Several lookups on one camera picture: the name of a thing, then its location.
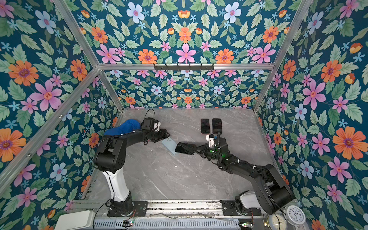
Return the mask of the light blue phone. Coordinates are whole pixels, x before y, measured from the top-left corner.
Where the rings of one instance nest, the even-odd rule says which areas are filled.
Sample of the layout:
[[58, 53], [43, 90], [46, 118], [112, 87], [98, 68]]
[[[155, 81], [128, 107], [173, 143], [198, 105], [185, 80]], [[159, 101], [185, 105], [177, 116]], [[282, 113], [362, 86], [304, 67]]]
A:
[[172, 155], [176, 155], [177, 152], [175, 151], [176, 147], [177, 147], [177, 143], [171, 138], [168, 137], [166, 139], [162, 140], [162, 144], [164, 145], [164, 147], [172, 154]]

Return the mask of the black phone front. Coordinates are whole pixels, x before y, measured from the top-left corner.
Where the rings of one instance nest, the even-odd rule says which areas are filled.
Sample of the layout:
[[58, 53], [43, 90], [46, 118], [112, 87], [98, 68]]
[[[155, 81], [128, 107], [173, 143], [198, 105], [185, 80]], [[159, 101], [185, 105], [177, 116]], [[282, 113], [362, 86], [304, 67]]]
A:
[[186, 155], [194, 155], [196, 152], [197, 146], [194, 144], [179, 142], [175, 147], [176, 153], [186, 154]]

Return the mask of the black phone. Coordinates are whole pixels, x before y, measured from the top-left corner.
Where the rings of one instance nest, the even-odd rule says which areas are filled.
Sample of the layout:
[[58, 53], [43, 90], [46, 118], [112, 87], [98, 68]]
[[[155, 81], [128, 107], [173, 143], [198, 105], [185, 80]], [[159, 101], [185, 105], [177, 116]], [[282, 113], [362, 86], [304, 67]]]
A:
[[186, 155], [194, 155], [196, 152], [197, 146], [194, 144], [179, 142], [175, 147], [176, 153], [186, 154]]
[[210, 122], [208, 118], [200, 120], [201, 134], [210, 134]]
[[212, 133], [215, 134], [222, 134], [222, 120], [220, 118], [213, 118], [212, 119]]

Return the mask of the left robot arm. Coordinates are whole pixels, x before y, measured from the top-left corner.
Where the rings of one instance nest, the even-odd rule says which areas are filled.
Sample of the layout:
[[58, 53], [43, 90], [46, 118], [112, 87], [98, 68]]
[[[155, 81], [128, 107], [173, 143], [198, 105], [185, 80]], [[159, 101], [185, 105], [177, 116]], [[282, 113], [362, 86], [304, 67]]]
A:
[[142, 122], [129, 119], [118, 127], [107, 130], [95, 153], [94, 164], [103, 173], [110, 189], [108, 216], [131, 216], [134, 213], [132, 194], [123, 172], [127, 148], [137, 144], [156, 143], [170, 137], [161, 123], [152, 117]]

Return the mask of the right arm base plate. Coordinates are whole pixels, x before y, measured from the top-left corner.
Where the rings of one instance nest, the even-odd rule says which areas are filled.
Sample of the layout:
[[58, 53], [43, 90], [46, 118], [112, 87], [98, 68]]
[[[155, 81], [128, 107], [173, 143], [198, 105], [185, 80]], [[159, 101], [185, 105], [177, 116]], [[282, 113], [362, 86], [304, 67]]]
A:
[[224, 216], [261, 216], [258, 208], [245, 208], [240, 201], [220, 200]]

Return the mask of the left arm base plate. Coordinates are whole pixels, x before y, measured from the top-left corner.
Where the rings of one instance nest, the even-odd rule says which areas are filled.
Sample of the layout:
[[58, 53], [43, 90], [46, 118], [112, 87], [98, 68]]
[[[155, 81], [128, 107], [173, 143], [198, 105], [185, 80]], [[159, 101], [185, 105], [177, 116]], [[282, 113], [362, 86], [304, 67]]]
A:
[[107, 213], [108, 217], [144, 217], [148, 210], [147, 201], [128, 201], [128, 202], [117, 202], [113, 201], [109, 205]]

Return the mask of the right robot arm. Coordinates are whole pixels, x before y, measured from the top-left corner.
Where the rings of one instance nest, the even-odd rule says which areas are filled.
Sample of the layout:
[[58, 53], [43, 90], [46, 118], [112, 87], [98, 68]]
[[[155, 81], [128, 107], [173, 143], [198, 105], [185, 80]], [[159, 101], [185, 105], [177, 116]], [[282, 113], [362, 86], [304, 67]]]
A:
[[208, 161], [214, 161], [217, 167], [229, 174], [240, 176], [252, 185], [252, 191], [245, 191], [234, 199], [238, 214], [245, 215], [251, 209], [262, 209], [269, 215], [274, 214], [295, 198], [275, 166], [255, 165], [231, 154], [225, 138], [219, 134], [207, 136], [208, 142], [195, 147], [195, 152]]

